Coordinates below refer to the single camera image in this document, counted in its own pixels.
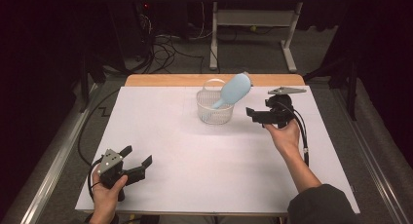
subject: wire basket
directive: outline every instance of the wire basket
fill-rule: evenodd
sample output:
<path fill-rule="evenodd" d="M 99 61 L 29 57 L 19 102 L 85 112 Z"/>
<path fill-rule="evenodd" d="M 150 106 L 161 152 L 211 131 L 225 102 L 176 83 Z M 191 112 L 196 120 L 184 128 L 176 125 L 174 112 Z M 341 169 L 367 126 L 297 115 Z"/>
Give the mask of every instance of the wire basket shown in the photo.
<path fill-rule="evenodd" d="M 212 109 L 211 106 L 221 97 L 221 90 L 209 90 L 207 84 L 219 82 L 225 84 L 220 79 L 210 79 L 204 83 L 203 88 L 197 92 L 198 116 L 207 124 L 222 125 L 231 120 L 234 105 L 223 104 L 218 109 Z"/>

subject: white paper sheet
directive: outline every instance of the white paper sheet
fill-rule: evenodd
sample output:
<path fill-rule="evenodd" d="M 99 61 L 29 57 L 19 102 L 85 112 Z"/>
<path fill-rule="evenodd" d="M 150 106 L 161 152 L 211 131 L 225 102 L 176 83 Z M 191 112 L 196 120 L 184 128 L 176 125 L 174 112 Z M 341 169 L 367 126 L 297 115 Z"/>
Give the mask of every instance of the white paper sheet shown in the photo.
<path fill-rule="evenodd" d="M 149 155 L 146 179 L 125 188 L 120 211 L 158 213 L 286 213 L 297 195 L 288 169 L 269 133 L 252 123 L 245 108 L 268 111 L 268 90 L 253 87 L 234 107 L 229 123 L 212 126 L 197 115 L 200 87 L 123 87 L 95 160 L 107 148 L 128 145 L 124 169 Z M 359 209 L 309 87 L 291 94 L 307 127 L 310 168 L 323 182 L 342 190 Z M 93 210 L 87 184 L 76 209 Z"/>

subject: human hand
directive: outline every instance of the human hand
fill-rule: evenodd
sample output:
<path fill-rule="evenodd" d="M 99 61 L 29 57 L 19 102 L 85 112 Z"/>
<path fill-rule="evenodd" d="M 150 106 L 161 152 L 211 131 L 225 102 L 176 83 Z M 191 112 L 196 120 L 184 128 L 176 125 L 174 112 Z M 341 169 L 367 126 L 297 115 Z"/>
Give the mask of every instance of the human hand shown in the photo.
<path fill-rule="evenodd" d="M 300 129 L 295 120 L 289 121 L 282 129 L 277 129 L 274 125 L 264 125 L 264 127 L 270 132 L 277 150 L 285 160 L 296 156 L 301 157 L 298 150 Z"/>
<path fill-rule="evenodd" d="M 128 181 L 126 175 L 122 176 L 111 189 L 108 189 L 100 183 L 100 177 L 97 174 L 98 166 L 94 170 L 92 181 L 95 186 L 94 191 L 94 215 L 90 223 L 106 224 L 110 223 L 115 216 L 115 208 L 118 203 L 118 194 L 125 187 Z"/>

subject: sleeve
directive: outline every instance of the sleeve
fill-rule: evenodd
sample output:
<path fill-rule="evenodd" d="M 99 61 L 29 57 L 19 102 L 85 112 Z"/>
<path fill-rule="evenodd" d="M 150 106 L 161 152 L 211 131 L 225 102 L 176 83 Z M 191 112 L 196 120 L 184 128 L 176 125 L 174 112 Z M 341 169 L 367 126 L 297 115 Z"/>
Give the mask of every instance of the sleeve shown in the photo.
<path fill-rule="evenodd" d="M 298 194 L 289 203 L 288 215 L 291 224 L 359 223 L 346 195 L 329 184 Z"/>

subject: dark background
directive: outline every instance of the dark background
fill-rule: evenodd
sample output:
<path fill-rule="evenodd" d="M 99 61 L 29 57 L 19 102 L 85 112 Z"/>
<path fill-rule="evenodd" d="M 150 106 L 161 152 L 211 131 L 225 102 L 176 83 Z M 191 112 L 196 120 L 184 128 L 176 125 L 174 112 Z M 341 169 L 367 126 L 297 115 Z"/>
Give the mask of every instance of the dark background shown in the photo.
<path fill-rule="evenodd" d="M 66 0 L 0 1 L 1 92 L 5 97 L 1 131 L 6 139 L 1 146 L 5 159 L 0 161 L 4 194 L 0 204 L 1 219 L 73 106 L 76 97 L 72 88 L 80 78 L 82 52 L 86 48 L 107 59 L 93 62 L 89 72 L 99 73 L 99 67 L 107 61 L 123 66 L 124 50 L 116 38 L 116 27 L 107 18 L 108 8 L 104 4 L 93 7 Z M 252 3 L 241 6 L 223 4 L 228 8 L 267 7 Z M 202 24 L 197 17 L 200 15 L 197 14 L 200 10 L 197 4 L 159 3 L 154 6 L 157 12 L 151 14 L 154 14 L 157 24 L 167 25 L 169 30 L 182 37 L 185 37 L 188 21 Z M 95 20 L 99 29 L 106 28 L 102 34 L 91 34 L 91 30 L 96 30 L 93 23 L 92 26 L 82 24 L 86 13 L 74 14 L 85 10 L 85 7 L 95 9 L 89 11 L 89 17 Z M 206 4 L 207 13 L 211 12 L 209 9 L 211 4 Z M 361 50 L 356 50 L 358 77 L 396 145 L 412 166 L 410 142 L 413 136 L 409 130 L 413 108 L 413 89 L 409 86 L 413 84 L 411 12 L 408 0 L 350 5 L 325 0 L 309 1 L 304 4 L 297 28 L 306 30 L 315 25 L 318 30 L 324 30 L 340 25 L 324 64 L 361 47 Z M 210 21 L 210 15 L 206 15 L 206 21 Z M 336 74 L 336 71 L 327 71 L 321 75 Z"/>

